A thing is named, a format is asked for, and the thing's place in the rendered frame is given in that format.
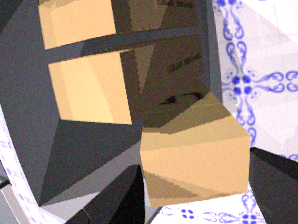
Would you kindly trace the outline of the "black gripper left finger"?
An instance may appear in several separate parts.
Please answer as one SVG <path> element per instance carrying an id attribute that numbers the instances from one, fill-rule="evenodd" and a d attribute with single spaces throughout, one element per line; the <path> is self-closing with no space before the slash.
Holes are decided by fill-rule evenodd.
<path id="1" fill-rule="evenodd" d="M 141 165 L 129 165 L 65 224 L 145 224 Z"/>

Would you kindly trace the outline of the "grey open bin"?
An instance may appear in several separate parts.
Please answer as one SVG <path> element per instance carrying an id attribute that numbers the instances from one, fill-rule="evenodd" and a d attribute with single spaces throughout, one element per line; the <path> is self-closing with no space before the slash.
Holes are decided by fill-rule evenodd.
<path id="1" fill-rule="evenodd" d="M 141 160 L 144 117 L 133 124 L 61 120 L 48 64 L 166 36 L 201 35 L 198 79 L 223 104 L 220 49 L 212 0 L 194 0 L 197 26 L 102 37 L 45 49 L 37 0 L 0 0 L 0 116 L 37 210 L 63 222 L 78 213 L 129 165 L 140 164 L 145 224 L 150 206 Z"/>

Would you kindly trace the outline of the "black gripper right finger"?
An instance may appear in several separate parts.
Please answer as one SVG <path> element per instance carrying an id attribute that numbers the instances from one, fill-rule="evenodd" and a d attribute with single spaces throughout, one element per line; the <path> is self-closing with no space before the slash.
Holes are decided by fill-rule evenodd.
<path id="1" fill-rule="evenodd" d="M 266 224 L 298 224 L 298 161 L 250 148 L 247 181 Z"/>

